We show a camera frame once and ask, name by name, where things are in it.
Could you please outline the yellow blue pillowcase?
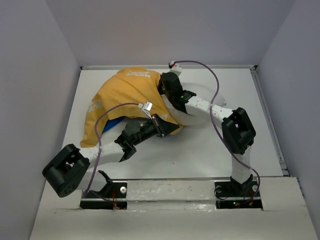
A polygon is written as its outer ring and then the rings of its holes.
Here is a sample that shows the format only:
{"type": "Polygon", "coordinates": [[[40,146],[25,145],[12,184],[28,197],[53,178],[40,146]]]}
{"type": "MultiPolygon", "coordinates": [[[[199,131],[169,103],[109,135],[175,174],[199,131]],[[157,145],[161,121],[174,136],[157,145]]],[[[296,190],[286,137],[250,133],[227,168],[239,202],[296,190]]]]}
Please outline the yellow blue pillowcase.
{"type": "Polygon", "coordinates": [[[97,132],[102,134],[108,121],[120,118],[144,118],[145,115],[136,104],[152,103],[150,113],[157,114],[163,120],[178,125],[173,135],[184,127],[169,113],[159,94],[158,86],[161,74],[142,67],[128,67],[119,70],[97,91],[87,109],[84,122],[84,136],[80,141],[82,148],[94,147],[98,143],[97,132]]]}

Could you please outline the white pillow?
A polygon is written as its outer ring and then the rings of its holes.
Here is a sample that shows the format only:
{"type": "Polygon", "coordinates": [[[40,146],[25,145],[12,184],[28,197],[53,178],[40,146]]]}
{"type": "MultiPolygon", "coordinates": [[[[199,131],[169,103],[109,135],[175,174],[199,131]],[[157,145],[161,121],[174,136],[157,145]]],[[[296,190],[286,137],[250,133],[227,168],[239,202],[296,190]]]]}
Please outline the white pillow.
{"type": "MultiPolygon", "coordinates": [[[[194,83],[194,82],[182,82],[182,89],[195,93],[196,96],[193,96],[190,100],[193,104],[197,103],[199,101],[200,103],[204,103],[204,105],[209,108],[209,104],[216,93],[216,89],[212,89],[210,87],[207,87],[200,83],[194,83]]],[[[177,110],[169,101],[169,99],[166,97],[165,94],[161,95],[161,98],[164,102],[164,105],[166,106],[170,116],[179,124],[182,126],[194,126],[203,124],[205,122],[210,121],[210,114],[207,113],[204,115],[204,117],[198,116],[198,115],[190,115],[188,113],[184,113],[182,111],[177,110]]],[[[213,104],[220,107],[227,107],[227,101],[224,98],[224,96],[220,93],[217,94],[215,97],[213,104]]]]}

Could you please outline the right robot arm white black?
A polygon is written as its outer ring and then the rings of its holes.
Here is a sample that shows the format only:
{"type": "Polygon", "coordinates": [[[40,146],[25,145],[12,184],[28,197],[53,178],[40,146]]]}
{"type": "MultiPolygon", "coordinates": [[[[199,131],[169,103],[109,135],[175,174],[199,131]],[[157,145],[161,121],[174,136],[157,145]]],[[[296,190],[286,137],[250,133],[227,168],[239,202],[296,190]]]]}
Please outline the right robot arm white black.
{"type": "Polygon", "coordinates": [[[161,74],[158,91],[178,124],[191,126],[211,121],[222,134],[220,138],[231,153],[230,190],[235,196],[246,193],[253,179],[249,164],[251,146],[256,136],[247,112],[241,107],[229,109],[210,103],[196,93],[183,89],[178,75],[171,71],[161,74]]]}

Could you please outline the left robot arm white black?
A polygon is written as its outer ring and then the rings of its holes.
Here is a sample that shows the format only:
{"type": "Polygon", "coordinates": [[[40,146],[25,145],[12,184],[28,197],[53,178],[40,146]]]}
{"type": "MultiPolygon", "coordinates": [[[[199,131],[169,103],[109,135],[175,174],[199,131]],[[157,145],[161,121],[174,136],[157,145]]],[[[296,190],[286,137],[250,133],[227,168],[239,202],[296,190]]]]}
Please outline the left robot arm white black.
{"type": "Polygon", "coordinates": [[[157,114],[145,122],[130,120],[118,138],[108,144],[94,147],[76,147],[67,144],[44,167],[42,175],[60,198],[93,183],[87,173],[106,163],[120,163],[131,158],[136,145],[154,137],[165,137],[178,130],[179,125],[163,120],[157,114]]]}

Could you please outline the aluminium frame rail back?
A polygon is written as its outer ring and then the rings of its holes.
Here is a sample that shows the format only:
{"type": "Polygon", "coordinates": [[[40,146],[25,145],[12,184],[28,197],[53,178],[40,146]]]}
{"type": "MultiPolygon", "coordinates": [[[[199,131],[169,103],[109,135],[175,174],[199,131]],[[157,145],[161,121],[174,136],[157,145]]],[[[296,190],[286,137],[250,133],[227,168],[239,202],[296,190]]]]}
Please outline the aluminium frame rail back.
{"type": "MultiPolygon", "coordinates": [[[[182,64],[182,69],[204,69],[205,67],[200,64],[182,64]]],[[[81,70],[120,70],[123,68],[130,68],[131,65],[92,65],[81,66],[81,70]]],[[[138,67],[149,70],[167,70],[167,65],[139,65],[138,67]]],[[[255,69],[254,65],[208,65],[211,69],[255,69]]]]}

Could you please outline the aluminium frame rail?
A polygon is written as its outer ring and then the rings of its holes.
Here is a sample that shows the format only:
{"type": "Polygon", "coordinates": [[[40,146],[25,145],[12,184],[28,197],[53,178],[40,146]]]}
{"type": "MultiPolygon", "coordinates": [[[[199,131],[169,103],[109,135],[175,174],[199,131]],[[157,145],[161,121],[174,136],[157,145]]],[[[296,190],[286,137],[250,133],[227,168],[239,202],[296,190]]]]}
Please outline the aluminium frame rail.
{"type": "MultiPolygon", "coordinates": [[[[182,69],[204,69],[205,67],[200,64],[182,64],[182,69]]],[[[92,65],[81,66],[81,70],[120,70],[123,68],[130,68],[131,65],[92,65]]],[[[149,70],[167,70],[167,65],[139,65],[138,67],[149,70]]],[[[211,69],[255,69],[254,65],[208,65],[211,69]]]]}
{"type": "Polygon", "coordinates": [[[268,129],[269,129],[270,135],[271,135],[271,139],[272,139],[272,142],[273,142],[273,145],[274,145],[277,157],[278,157],[278,161],[279,161],[279,165],[280,165],[280,168],[282,171],[282,175],[284,177],[290,177],[291,175],[288,170],[287,164],[285,162],[285,158],[283,156],[283,152],[282,152],[282,149],[281,149],[281,146],[280,146],[277,134],[276,134],[276,130],[275,130],[275,127],[274,127],[274,124],[272,121],[272,117],[270,115],[268,105],[267,105],[265,96],[262,91],[262,87],[261,87],[259,76],[258,76],[258,65],[254,65],[253,67],[251,67],[250,73],[251,73],[251,76],[252,76],[252,79],[253,79],[253,82],[255,85],[255,89],[257,91],[257,95],[258,95],[260,104],[262,106],[262,110],[263,110],[263,113],[264,113],[264,116],[266,119],[266,123],[267,123],[268,129]]]}

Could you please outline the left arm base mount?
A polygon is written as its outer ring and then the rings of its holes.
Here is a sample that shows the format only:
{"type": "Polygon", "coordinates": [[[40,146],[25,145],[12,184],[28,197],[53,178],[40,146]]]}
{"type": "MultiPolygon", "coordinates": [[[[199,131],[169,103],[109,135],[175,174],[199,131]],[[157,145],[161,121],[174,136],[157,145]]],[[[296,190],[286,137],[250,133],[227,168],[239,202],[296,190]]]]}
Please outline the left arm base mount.
{"type": "Polygon", "coordinates": [[[85,198],[80,200],[83,210],[126,210],[127,186],[126,181],[113,181],[104,171],[98,173],[103,176],[105,185],[100,191],[90,190],[85,198]]]}

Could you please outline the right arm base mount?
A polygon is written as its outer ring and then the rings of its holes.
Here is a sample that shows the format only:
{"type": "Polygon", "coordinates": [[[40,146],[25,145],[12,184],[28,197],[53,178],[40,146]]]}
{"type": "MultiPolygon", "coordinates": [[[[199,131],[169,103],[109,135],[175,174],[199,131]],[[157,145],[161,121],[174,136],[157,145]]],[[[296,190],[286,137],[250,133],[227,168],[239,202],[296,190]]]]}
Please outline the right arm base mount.
{"type": "Polygon", "coordinates": [[[218,210],[229,209],[263,209],[262,199],[258,191],[258,181],[251,175],[243,184],[233,180],[214,183],[213,194],[218,210]]]}

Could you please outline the aluminium frame rail right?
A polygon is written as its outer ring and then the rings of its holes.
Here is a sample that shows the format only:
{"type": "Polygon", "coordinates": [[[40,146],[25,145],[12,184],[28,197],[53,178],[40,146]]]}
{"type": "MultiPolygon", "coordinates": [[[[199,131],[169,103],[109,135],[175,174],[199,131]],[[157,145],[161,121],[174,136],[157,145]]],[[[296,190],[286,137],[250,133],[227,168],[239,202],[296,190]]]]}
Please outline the aluminium frame rail right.
{"type": "Polygon", "coordinates": [[[274,145],[277,157],[278,157],[278,161],[279,161],[279,165],[280,165],[280,168],[282,171],[282,175],[284,177],[290,177],[291,175],[288,170],[287,164],[285,162],[285,158],[283,156],[283,152],[282,152],[282,149],[281,149],[281,146],[280,146],[277,134],[276,134],[276,130],[275,130],[275,127],[274,127],[274,124],[272,121],[272,117],[270,115],[268,105],[267,105],[265,96],[262,91],[262,87],[261,87],[259,76],[258,76],[258,65],[254,65],[253,67],[251,67],[250,73],[251,73],[251,76],[252,76],[252,79],[253,79],[253,82],[255,85],[255,89],[257,91],[257,95],[258,95],[260,104],[262,106],[262,110],[263,110],[263,113],[264,113],[264,116],[266,119],[266,123],[267,123],[268,129],[269,129],[270,135],[271,135],[271,139],[272,139],[272,142],[273,142],[273,145],[274,145]]]}

